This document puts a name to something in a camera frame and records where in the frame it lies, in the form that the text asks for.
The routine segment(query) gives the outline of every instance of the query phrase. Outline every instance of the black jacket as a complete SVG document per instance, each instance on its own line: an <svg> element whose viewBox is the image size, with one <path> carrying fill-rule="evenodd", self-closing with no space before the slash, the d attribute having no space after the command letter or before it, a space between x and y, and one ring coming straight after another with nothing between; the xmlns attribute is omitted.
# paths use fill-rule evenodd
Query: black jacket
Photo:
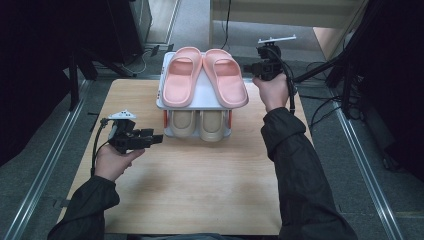
<svg viewBox="0 0 424 240"><path fill-rule="evenodd" d="M261 129L278 179L282 239L357 239L336 211L319 158L305 137L305 125L286 108L264 117ZM119 203L115 183L92 177L72 196L49 239L103 239L104 210Z"/></svg>

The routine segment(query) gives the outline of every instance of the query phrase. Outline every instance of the wooden table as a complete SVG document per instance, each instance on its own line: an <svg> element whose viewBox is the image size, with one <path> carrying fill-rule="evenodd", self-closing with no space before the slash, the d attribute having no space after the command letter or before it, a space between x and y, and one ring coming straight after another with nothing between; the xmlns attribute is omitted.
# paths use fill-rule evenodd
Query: wooden table
<svg viewBox="0 0 424 240"><path fill-rule="evenodd" d="M157 80L114 81L100 118L128 109L137 115L136 128L163 133L163 111L156 106L158 84ZM277 180L260 134L264 105L257 87L253 83L246 87L250 102L233 110L228 138L212 143L164 136L163 143L152 145L133 162L116 181L121 203L105 212L107 233L278 234ZM298 97L296 115L305 122ZM102 131L99 143L107 140L110 125ZM68 199L90 177L96 131Z"/></svg>

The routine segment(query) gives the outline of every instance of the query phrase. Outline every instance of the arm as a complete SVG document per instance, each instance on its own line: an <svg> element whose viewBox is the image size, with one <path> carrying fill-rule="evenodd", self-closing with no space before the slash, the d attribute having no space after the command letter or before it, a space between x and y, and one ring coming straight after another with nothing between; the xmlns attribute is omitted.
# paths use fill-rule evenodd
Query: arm
<svg viewBox="0 0 424 240"><path fill-rule="evenodd" d="M254 79L267 110L262 136L278 180L282 239L357 239L336 211L328 181L305 125L284 108L285 76Z"/></svg>
<svg viewBox="0 0 424 240"><path fill-rule="evenodd" d="M99 150L95 175L73 194L63 219L49 232L48 239L103 239L104 211L119 203L115 180L144 153L118 153L106 145Z"/></svg>

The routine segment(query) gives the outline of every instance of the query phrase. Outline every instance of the person's right hand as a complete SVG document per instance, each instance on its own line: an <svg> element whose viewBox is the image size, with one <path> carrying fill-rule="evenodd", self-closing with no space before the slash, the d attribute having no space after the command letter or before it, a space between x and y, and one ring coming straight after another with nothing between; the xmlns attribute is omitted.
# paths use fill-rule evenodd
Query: person's right hand
<svg viewBox="0 0 424 240"><path fill-rule="evenodd" d="M94 175L112 182L121 176L125 169L131 167L132 161L144 153L144 149L121 154L112 145L105 145L97 153Z"/></svg>
<svg viewBox="0 0 424 240"><path fill-rule="evenodd" d="M252 81L259 88L259 96L265 104L265 110L267 112L286 106L289 98L286 75L283 73L278 74L271 81L263 81L260 78L254 77Z"/></svg>

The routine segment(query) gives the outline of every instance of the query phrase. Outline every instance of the pink slipper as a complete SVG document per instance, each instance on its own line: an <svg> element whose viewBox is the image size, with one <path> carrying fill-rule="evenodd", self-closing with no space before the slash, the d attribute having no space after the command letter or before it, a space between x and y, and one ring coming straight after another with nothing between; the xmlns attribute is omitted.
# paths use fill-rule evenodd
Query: pink slipper
<svg viewBox="0 0 424 240"><path fill-rule="evenodd" d="M179 49L168 64L162 100L168 107L185 107L193 100L202 55L197 48Z"/></svg>
<svg viewBox="0 0 424 240"><path fill-rule="evenodd" d="M203 69L222 106L239 108L249 102L240 66L229 53L221 49L210 49L203 57Z"/></svg>

